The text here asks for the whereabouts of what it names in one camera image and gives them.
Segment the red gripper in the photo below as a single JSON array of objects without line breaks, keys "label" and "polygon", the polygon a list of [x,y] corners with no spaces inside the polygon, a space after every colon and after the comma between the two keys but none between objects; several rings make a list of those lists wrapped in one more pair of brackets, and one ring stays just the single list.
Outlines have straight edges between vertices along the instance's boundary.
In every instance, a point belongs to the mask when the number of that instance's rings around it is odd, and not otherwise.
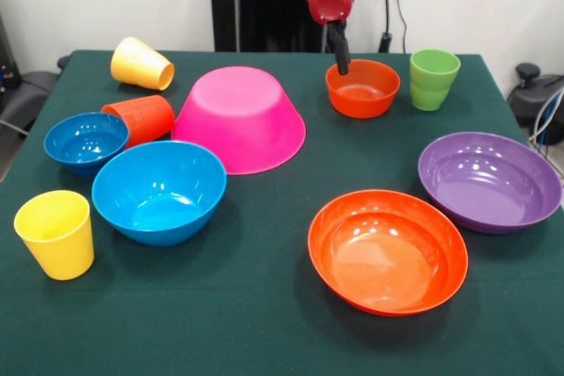
[{"label": "red gripper", "polygon": [[338,73],[347,75],[351,61],[348,40],[345,37],[346,20],[354,0],[307,0],[312,19],[327,25],[328,46],[335,56]]}]

